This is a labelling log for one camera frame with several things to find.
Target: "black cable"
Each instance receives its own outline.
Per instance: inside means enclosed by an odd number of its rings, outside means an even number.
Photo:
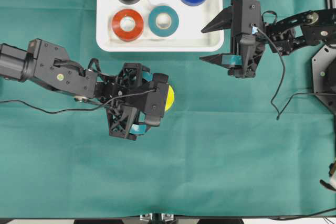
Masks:
[[[325,219],[330,222],[331,224],[335,224],[334,222],[332,222],[331,220],[329,220],[327,217],[325,217]]]
[[[290,102],[292,101],[292,99],[297,96],[297,95],[317,95],[317,96],[331,96],[331,97],[336,97],[336,94],[332,94],[332,93],[295,93],[293,94],[290,99],[288,100],[288,102],[286,103],[286,105],[284,106],[284,108],[281,110],[281,112],[279,113],[277,120],[280,119],[280,116],[283,114],[283,112],[285,111],[285,109],[288,107],[288,105],[290,104]]]
[[[100,69],[100,64],[99,64],[99,60],[96,59],[96,58],[93,58],[90,60],[90,63],[89,63],[89,66],[88,66],[88,69],[92,70],[92,66],[93,64],[96,65],[96,70],[97,72],[101,72],[101,69]]]
[[[325,44],[327,47],[329,47],[330,49],[336,49],[336,46],[332,46],[332,45],[330,45],[326,40],[324,40],[323,42],[324,42],[324,44]]]
[[[321,212],[316,212],[315,214],[311,214],[311,215],[300,215],[300,216],[296,216],[296,217],[279,218],[279,219],[272,219],[272,220],[279,220],[279,221],[299,220],[299,219],[304,219],[304,218],[316,217],[316,216],[325,214],[327,212],[332,212],[332,211],[336,211],[336,207],[328,209],[328,210],[324,210],[324,211],[321,211]]]
[[[154,92],[154,91],[156,91],[156,89],[144,91],[144,92],[141,92],[141,93],[126,94],[126,95],[120,95],[118,97],[113,97],[110,100],[108,100],[107,102],[99,105],[98,107],[92,108],[92,109],[66,109],[66,110],[60,110],[60,111],[51,112],[51,111],[47,111],[47,110],[44,110],[44,109],[32,106],[32,105],[30,105],[30,104],[28,104],[28,103],[26,103],[24,101],[20,101],[20,100],[0,101],[0,104],[4,104],[4,103],[22,103],[22,104],[24,104],[24,105],[26,105],[26,106],[34,109],[34,110],[42,111],[42,112],[50,114],[50,115],[56,115],[56,114],[61,114],[61,113],[65,113],[65,112],[79,112],[79,111],[92,112],[92,111],[96,111],[96,110],[98,110],[100,108],[105,107],[106,105],[108,105],[110,102],[112,102],[115,99],[126,98],[126,97],[134,97],[134,96],[138,96],[138,95],[144,95],[144,94],[147,94],[147,93],[150,93],[150,92]]]
[[[269,14],[272,14],[272,15],[275,16],[275,19],[274,19],[274,21],[273,21],[273,24],[275,24],[275,23],[278,21],[278,14],[277,14],[276,12],[274,12],[273,10],[267,10],[267,11],[265,11],[265,12],[263,13],[263,19],[264,19],[264,15],[265,15],[266,13],[269,13]]]
[[[281,55],[279,49],[276,47],[276,45],[273,43],[273,41],[259,27],[256,27],[256,28],[268,40],[269,44],[274,47],[274,49],[276,50],[276,52],[278,53],[278,55],[280,57],[280,61],[281,61],[281,64],[282,64],[282,75],[281,75],[280,83],[279,83],[279,86],[277,88],[277,91],[275,92],[275,94],[274,94],[274,96],[273,96],[273,98],[271,100],[272,106],[278,112],[278,117],[280,117],[280,111],[279,111],[278,107],[274,104],[274,100],[278,96],[280,88],[281,88],[281,86],[283,84],[283,80],[284,80],[285,74],[286,74],[286,65],[285,65],[285,62],[283,61],[284,59],[282,58],[282,55]]]

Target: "yellow object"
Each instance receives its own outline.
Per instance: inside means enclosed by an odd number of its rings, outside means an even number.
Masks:
[[[174,102],[175,102],[175,92],[173,90],[173,87],[169,85],[165,111],[168,111],[173,106]]]

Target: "green fabric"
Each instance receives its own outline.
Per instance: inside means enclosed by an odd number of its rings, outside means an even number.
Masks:
[[[325,8],[324,0],[261,3],[280,17]],[[31,39],[48,40],[83,65],[98,58],[111,74],[126,61],[143,63],[170,76],[176,103],[137,142],[108,137],[103,110],[50,116],[2,105],[0,217],[298,215],[335,206],[335,194],[319,185],[335,156],[333,116],[316,98],[297,98],[275,120],[269,101],[281,66],[269,48],[250,80],[198,60],[205,53],[112,54],[96,44],[95,7],[96,0],[0,0],[0,41],[25,49]],[[228,50],[227,39],[220,52]],[[285,58],[279,105],[312,87],[318,50]],[[1,80],[0,100],[7,99],[49,110],[80,106],[30,82]]]

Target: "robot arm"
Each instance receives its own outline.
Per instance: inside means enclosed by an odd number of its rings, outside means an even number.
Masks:
[[[79,102],[96,99],[106,109],[110,135],[130,140],[160,126],[170,88],[168,76],[151,74],[141,64],[126,63],[117,76],[109,76],[101,73],[97,59],[85,69],[70,60],[65,48],[40,39],[31,41],[27,51],[0,45],[0,76],[30,80]]]
[[[203,30],[231,30],[231,50],[228,54],[202,57],[201,60],[229,69],[236,78],[254,78],[268,41],[258,27],[274,43],[282,56],[306,46],[336,44],[336,9],[308,11],[273,24],[264,22],[258,0],[232,0]],[[300,27],[302,36],[296,37]]]

